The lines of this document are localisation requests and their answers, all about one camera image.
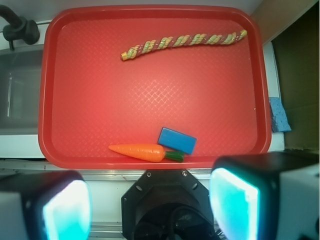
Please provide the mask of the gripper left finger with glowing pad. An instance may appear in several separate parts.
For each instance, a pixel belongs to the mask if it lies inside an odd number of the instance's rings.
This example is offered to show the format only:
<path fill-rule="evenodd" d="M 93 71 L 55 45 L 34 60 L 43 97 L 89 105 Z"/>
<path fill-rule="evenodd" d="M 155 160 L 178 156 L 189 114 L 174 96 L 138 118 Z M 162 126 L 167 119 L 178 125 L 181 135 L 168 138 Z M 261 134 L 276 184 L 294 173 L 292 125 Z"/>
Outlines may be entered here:
<path fill-rule="evenodd" d="M 2 240 L 87 240 L 91 225 L 90 187 L 77 171 L 1 177 Z"/>

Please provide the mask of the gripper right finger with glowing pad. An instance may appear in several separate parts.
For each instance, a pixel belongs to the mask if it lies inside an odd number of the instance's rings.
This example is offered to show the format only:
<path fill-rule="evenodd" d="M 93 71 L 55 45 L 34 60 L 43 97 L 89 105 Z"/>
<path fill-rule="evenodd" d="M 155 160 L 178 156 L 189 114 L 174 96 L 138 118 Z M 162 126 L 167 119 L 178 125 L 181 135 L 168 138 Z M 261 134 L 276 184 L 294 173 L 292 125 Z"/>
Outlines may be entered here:
<path fill-rule="evenodd" d="M 228 240 L 317 240 L 320 157 L 303 151 L 219 157 L 209 202 Z"/>

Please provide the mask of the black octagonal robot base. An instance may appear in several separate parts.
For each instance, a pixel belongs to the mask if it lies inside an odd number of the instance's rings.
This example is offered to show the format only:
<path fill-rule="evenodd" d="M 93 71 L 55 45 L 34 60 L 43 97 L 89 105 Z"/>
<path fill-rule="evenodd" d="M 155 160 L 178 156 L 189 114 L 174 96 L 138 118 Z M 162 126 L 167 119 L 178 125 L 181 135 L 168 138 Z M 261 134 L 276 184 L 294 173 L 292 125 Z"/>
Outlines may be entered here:
<path fill-rule="evenodd" d="M 186 169 L 147 170 L 121 197 L 127 240 L 218 240 L 209 191 Z"/>

